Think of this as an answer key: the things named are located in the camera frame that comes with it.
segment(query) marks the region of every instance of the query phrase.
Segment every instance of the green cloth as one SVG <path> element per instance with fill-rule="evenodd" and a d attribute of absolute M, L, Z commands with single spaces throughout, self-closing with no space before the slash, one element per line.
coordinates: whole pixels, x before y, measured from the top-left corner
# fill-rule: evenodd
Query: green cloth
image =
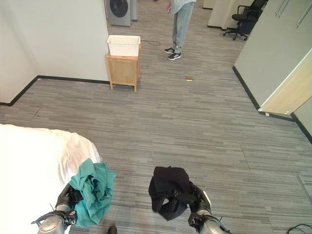
<path fill-rule="evenodd" d="M 100 223 L 109 210 L 114 193 L 116 174 L 106 168 L 106 163 L 85 160 L 77 175 L 71 178 L 70 185 L 80 190 L 83 200 L 75 206 L 79 227 L 90 227 Z"/>

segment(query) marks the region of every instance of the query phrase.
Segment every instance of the black baseboard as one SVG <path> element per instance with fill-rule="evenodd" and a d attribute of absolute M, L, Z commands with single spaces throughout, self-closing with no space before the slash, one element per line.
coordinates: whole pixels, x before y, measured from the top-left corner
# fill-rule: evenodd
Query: black baseboard
<path fill-rule="evenodd" d="M 20 91 L 10 103 L 0 102 L 0 106 L 13 106 L 15 102 L 38 80 L 38 79 L 56 79 L 56 80 L 67 80 L 76 82 L 88 82 L 98 84 L 109 84 L 106 80 L 95 80 L 95 79 L 78 79 L 78 78 L 67 78 L 67 77 L 50 77 L 50 76 L 36 76 L 31 82 L 29 82 L 22 91 Z"/>
<path fill-rule="evenodd" d="M 300 119 L 298 119 L 298 117 L 296 116 L 294 112 L 291 113 L 291 117 L 294 119 L 295 123 L 298 125 L 298 127 L 303 132 L 303 134 L 307 137 L 308 141 L 312 144 L 312 136 L 309 133 L 309 131 L 306 129 L 306 127 L 302 124 Z"/>
<path fill-rule="evenodd" d="M 37 79 L 57 79 L 57 80 L 67 80 L 76 82 L 87 82 L 87 83 L 97 83 L 97 84 L 109 84 L 106 80 L 96 80 L 96 79 L 79 79 L 79 78 L 67 78 L 67 77 L 51 77 L 51 76 L 37 76 Z"/>
<path fill-rule="evenodd" d="M 207 28 L 218 28 L 218 29 L 221 29 L 222 31 L 226 31 L 226 29 L 223 29 L 220 26 L 210 26 L 210 25 L 207 25 Z"/>
<path fill-rule="evenodd" d="M 240 75 L 239 71 L 236 69 L 235 66 L 232 67 L 235 75 L 237 76 L 238 80 L 240 81 L 240 83 L 242 84 L 243 88 L 245 89 L 248 97 L 250 98 L 250 100 L 252 101 L 254 107 L 256 110 L 258 110 L 260 108 L 259 103 L 256 101 L 256 99 L 254 98 L 253 94 L 251 93 L 251 91 L 249 90 L 247 84 L 245 83 L 245 81 L 243 80 L 242 76 Z"/>
<path fill-rule="evenodd" d="M 279 119 L 282 119 L 282 120 L 286 120 L 286 121 L 290 121 L 290 122 L 295 122 L 294 119 L 292 117 L 285 117 L 285 116 L 279 116 L 279 115 L 276 115 L 274 113 L 266 113 L 266 112 L 263 112 L 263 111 L 258 111 L 260 115 L 264 115 L 264 116 L 271 116 L 273 118 L 279 118 Z"/>
<path fill-rule="evenodd" d="M 235 66 L 232 67 L 235 75 L 237 76 L 238 80 L 240 81 L 240 83 L 242 84 L 243 88 L 245 89 L 248 97 L 250 98 L 250 100 L 253 103 L 253 106 L 255 107 L 255 109 L 258 111 L 258 109 L 260 108 L 259 103 L 256 101 L 256 99 L 254 98 L 253 94 L 251 93 L 250 89 L 248 88 L 247 84 L 245 83 L 244 79 L 242 78 L 242 76 L 240 75 L 239 71 L 236 69 Z M 262 112 L 262 111 L 258 111 L 258 113 L 260 115 L 264 115 L 264 116 L 270 116 L 273 118 L 279 118 L 279 119 L 283 119 L 283 120 L 287 120 L 290 122 L 294 122 L 294 120 L 292 118 L 288 118 L 288 117 L 284 117 L 284 116 L 279 116 L 276 115 L 274 113 L 266 113 L 266 112 Z"/>
<path fill-rule="evenodd" d="M 37 77 L 33 78 L 33 80 L 31 82 L 29 82 L 25 88 L 22 89 L 22 91 L 20 91 L 15 98 L 13 98 L 13 100 L 10 103 L 6 103 L 6 102 L 0 102 L 1 106 L 13 106 L 15 102 L 18 101 L 18 99 L 36 82 Z"/>
<path fill-rule="evenodd" d="M 223 29 L 223 28 L 221 28 L 220 26 L 210 26 L 210 25 L 207 25 L 207 28 L 218 28 L 218 29 L 221 29 L 222 31 L 234 30 L 234 29 L 236 29 L 236 28 L 226 28 L 226 29 Z"/>

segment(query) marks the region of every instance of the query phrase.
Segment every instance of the black sneaker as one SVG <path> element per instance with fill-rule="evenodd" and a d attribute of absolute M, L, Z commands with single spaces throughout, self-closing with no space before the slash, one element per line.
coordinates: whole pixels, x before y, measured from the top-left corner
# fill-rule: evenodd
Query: black sneaker
<path fill-rule="evenodd" d="M 175 50 L 172 47 L 165 49 L 165 53 L 173 54 L 174 52 L 175 52 Z"/>
<path fill-rule="evenodd" d="M 117 234 L 117 228 L 115 225 L 111 226 L 109 229 L 108 229 L 108 232 L 107 234 Z"/>
<path fill-rule="evenodd" d="M 177 53 L 173 53 L 172 55 L 170 55 L 168 57 L 169 60 L 176 60 L 176 59 L 179 59 L 181 58 L 181 53 L 177 54 Z"/>

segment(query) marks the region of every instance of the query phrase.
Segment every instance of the door handle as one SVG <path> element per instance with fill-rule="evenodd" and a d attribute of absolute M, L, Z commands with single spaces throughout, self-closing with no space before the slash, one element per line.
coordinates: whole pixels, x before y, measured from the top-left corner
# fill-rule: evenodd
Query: door handle
<path fill-rule="evenodd" d="M 278 11 L 275 12 L 275 16 L 278 16 L 279 18 L 281 17 L 281 15 L 282 15 L 283 11 L 285 10 L 289 1 L 290 0 L 283 0 L 282 4 L 279 6 Z"/>
<path fill-rule="evenodd" d="M 302 16 L 300 17 L 300 19 L 297 22 L 297 27 L 300 26 L 300 24 L 303 22 L 303 20 L 305 19 L 305 17 L 307 16 L 307 14 L 310 12 L 312 8 L 312 1 L 310 1 L 308 7 L 306 8 L 306 10 L 304 11 L 304 13 L 302 14 Z"/>

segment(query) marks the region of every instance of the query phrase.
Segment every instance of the robotic hand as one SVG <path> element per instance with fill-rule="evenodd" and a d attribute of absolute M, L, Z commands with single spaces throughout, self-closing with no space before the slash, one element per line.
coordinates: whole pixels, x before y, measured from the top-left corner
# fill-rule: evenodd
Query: robotic hand
<path fill-rule="evenodd" d="M 38 225 L 38 234 L 64 234 L 68 226 L 76 223 L 78 217 L 74 210 L 75 204 L 82 199 L 80 191 L 67 184 L 58 196 L 56 209 L 39 217 L 31 224 Z"/>
<path fill-rule="evenodd" d="M 178 200 L 190 205 L 189 225 L 199 234 L 231 234 L 219 219 L 212 216 L 211 203 L 206 192 L 193 183 L 191 183 L 191 190 L 191 194 L 175 193 Z"/>

